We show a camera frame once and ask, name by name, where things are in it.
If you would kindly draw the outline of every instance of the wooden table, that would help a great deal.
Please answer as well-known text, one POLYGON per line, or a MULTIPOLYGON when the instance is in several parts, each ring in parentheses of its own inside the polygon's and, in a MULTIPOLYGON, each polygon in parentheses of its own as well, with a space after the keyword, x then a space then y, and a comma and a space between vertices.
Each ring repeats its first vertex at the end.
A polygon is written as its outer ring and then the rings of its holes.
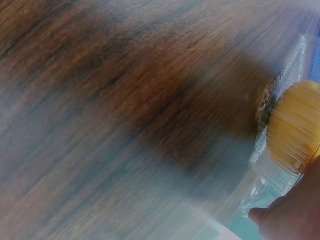
POLYGON ((264 88, 318 20, 288 0, 0 1, 0 239, 212 240, 264 88))

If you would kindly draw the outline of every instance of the skin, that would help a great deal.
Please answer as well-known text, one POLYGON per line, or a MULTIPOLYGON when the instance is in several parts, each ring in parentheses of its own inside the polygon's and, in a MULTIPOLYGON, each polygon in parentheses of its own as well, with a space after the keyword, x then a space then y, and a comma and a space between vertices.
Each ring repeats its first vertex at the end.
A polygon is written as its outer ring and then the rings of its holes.
POLYGON ((266 240, 319 240, 320 157, 287 195, 268 208, 252 208, 249 218, 266 240))

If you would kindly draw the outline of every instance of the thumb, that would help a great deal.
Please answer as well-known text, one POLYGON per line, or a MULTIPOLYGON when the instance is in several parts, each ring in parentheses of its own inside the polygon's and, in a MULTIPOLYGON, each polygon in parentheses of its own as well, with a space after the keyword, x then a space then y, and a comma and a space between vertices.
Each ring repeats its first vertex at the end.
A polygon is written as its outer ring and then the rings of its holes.
POLYGON ((248 217, 252 222, 254 222, 257 226, 259 226, 266 211, 267 211, 266 208, 254 207, 254 208, 250 209, 250 211, 248 213, 248 217))

